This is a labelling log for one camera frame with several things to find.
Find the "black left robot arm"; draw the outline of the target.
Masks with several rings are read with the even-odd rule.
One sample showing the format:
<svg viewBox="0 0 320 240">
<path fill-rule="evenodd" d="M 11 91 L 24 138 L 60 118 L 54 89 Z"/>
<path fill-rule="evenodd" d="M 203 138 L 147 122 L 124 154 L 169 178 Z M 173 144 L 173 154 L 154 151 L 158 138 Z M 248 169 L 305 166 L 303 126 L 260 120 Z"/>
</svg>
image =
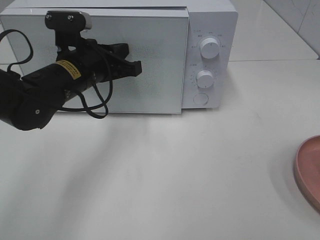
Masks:
<svg viewBox="0 0 320 240">
<path fill-rule="evenodd" d="M 81 47 L 61 51 L 56 62 L 25 76 L 0 72 L 0 119 L 18 130 L 43 129 L 57 111 L 86 112 L 105 118 L 113 81 L 137 77 L 140 61 L 127 61 L 126 43 L 104 45 L 87 39 Z"/>
</svg>

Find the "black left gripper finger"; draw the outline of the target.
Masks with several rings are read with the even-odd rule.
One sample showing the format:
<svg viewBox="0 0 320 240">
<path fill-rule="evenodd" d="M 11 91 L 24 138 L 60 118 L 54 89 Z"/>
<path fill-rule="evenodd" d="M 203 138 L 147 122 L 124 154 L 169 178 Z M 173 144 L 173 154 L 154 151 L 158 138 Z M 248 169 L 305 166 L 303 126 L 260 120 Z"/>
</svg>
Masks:
<svg viewBox="0 0 320 240">
<path fill-rule="evenodd" d="M 120 61 L 110 65 L 112 78 L 137 77 L 142 73 L 141 61 Z"/>
<path fill-rule="evenodd" d="M 106 60 L 125 60 L 129 55 L 127 43 L 98 44 L 96 54 Z"/>
</svg>

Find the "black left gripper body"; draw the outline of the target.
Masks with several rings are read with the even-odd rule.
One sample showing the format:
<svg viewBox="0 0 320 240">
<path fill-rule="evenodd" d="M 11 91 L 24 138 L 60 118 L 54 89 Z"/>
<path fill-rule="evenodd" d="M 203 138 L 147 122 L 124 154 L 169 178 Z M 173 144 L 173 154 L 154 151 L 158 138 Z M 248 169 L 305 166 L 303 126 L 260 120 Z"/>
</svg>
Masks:
<svg viewBox="0 0 320 240">
<path fill-rule="evenodd" d="M 53 65 L 62 71 L 59 84 L 64 90 L 83 92 L 118 78 L 118 45 L 84 39 L 74 50 L 59 52 Z"/>
</svg>

